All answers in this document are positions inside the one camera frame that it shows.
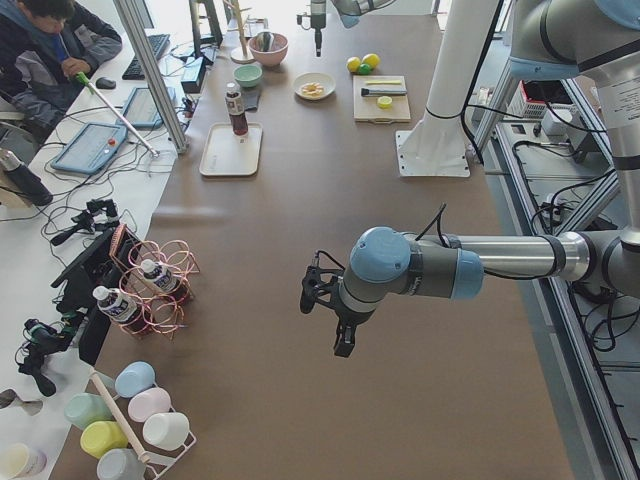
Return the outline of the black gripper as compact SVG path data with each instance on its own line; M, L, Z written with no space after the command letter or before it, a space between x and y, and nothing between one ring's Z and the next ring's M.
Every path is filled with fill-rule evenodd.
M360 316L354 313L339 312L337 318L334 355L349 357L355 348L356 329L360 323Z
M326 27L326 0L310 1L310 26L314 30L315 56L321 56L322 30Z

